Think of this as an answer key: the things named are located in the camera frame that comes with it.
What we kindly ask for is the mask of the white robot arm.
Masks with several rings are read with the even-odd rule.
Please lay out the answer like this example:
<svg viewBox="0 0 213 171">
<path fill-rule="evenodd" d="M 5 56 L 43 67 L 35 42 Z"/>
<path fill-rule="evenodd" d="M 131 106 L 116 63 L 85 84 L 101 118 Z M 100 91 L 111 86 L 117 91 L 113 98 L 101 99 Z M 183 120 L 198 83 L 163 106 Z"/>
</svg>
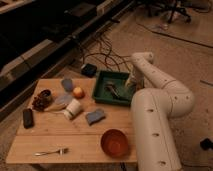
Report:
<svg viewBox="0 0 213 171">
<path fill-rule="evenodd" d="M 183 171 L 169 118 L 189 114 L 194 107 L 193 92 L 183 83 L 153 65 L 152 52 L 131 55 L 132 72 L 127 84 L 147 78 L 153 88 L 138 90 L 131 101 L 139 171 Z"/>
</svg>

